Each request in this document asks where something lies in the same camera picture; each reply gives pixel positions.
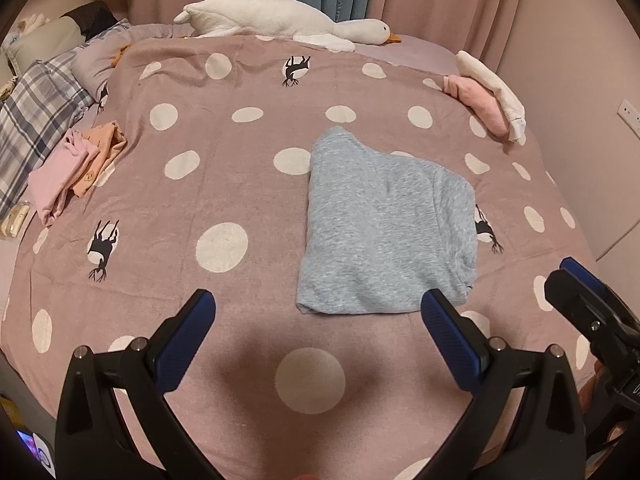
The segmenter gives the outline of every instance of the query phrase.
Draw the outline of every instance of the power outlet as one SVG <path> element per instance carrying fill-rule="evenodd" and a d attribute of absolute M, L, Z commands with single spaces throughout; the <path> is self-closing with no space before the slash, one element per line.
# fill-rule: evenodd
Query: power outlet
<path fill-rule="evenodd" d="M 624 99 L 620 103 L 618 108 L 618 115 L 625 121 L 626 124 L 634 131 L 634 133 L 640 137 L 640 113 L 633 108 L 631 103 Z"/>

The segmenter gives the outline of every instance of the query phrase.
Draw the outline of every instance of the gray folded shirt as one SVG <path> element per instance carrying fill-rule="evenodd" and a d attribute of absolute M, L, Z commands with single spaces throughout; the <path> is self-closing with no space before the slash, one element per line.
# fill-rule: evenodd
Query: gray folded shirt
<path fill-rule="evenodd" d="M 412 312 L 430 288 L 461 305 L 476 279 L 474 190 L 420 158 L 376 152 L 336 126 L 311 153 L 302 312 Z"/>

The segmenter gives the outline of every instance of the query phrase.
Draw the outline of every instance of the plaid fabric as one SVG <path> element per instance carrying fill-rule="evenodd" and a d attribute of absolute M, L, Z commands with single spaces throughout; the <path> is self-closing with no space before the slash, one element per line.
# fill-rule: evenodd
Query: plaid fabric
<path fill-rule="evenodd" d="M 129 28 L 122 20 L 93 38 Z M 65 132 L 94 100 L 71 72 L 76 51 L 36 61 L 0 108 L 0 218 L 20 198 L 31 171 L 39 168 Z"/>

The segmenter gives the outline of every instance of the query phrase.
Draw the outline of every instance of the wall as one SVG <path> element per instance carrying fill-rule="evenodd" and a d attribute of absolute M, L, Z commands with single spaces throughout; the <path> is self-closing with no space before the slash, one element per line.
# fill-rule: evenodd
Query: wall
<path fill-rule="evenodd" d="M 498 74 L 601 258 L 640 219 L 640 140 L 616 115 L 623 98 L 640 109 L 638 35 L 615 0 L 520 0 Z M 614 284 L 617 261 L 600 267 Z"/>

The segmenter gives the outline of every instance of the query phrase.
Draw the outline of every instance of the white plush duck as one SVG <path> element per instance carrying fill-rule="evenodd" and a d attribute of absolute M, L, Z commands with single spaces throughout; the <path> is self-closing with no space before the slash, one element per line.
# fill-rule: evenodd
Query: white plush duck
<path fill-rule="evenodd" d="M 204 0 L 184 6 L 174 23 L 189 23 L 200 38 L 255 34 L 353 52 L 354 43 L 401 41 L 380 20 L 335 23 L 297 0 Z"/>

